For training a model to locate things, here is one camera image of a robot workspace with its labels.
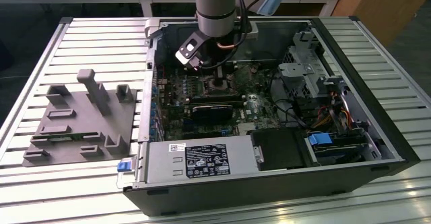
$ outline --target slotted aluminum table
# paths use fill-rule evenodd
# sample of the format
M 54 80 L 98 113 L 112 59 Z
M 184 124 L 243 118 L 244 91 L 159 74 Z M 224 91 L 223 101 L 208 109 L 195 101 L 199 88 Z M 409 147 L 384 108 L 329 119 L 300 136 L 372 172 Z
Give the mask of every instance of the slotted aluminum table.
M 0 223 L 387 223 L 431 219 L 431 100 L 360 22 L 323 18 L 340 48 L 404 134 L 421 162 L 351 193 L 183 214 L 147 217 L 116 186 L 119 161 L 21 167 L 50 84 L 81 91 L 74 73 L 92 68 L 110 89 L 141 90 L 145 18 L 73 19 L 61 23 L 0 130 Z M 137 92 L 131 155 L 137 150 Z

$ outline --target copper pipe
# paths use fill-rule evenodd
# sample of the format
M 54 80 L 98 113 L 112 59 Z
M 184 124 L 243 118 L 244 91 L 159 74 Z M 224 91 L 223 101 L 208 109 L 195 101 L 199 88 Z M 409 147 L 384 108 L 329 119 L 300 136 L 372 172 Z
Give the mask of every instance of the copper pipe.
M 223 50 L 229 50 L 229 49 L 233 49 L 233 48 L 235 48 L 235 45 L 232 44 L 232 45 L 224 46 L 224 45 L 221 45 L 221 44 L 217 42 L 217 47 L 219 47 L 220 49 L 223 49 Z

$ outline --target barcode sticker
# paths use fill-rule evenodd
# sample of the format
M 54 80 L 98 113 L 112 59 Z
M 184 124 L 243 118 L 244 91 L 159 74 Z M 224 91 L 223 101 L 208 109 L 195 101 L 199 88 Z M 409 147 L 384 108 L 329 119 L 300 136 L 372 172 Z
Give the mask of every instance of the barcode sticker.
M 169 152 L 180 152 L 185 149 L 185 143 L 169 144 Z

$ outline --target gray plastic stand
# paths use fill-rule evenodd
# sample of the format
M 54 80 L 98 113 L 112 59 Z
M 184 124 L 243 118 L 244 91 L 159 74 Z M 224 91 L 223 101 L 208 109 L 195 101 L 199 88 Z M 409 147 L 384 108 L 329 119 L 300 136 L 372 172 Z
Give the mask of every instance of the gray plastic stand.
M 86 92 L 69 92 L 52 85 L 49 105 L 41 118 L 22 166 L 121 159 L 128 156 L 136 90 L 117 85 L 105 90 L 94 71 L 78 71 Z

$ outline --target power supply label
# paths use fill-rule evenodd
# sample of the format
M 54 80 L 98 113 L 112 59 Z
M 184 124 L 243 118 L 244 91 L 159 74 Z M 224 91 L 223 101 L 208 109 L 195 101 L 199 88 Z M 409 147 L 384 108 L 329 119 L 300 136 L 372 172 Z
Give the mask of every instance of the power supply label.
M 185 169 L 185 175 L 191 179 L 229 175 L 227 145 L 185 147 Z

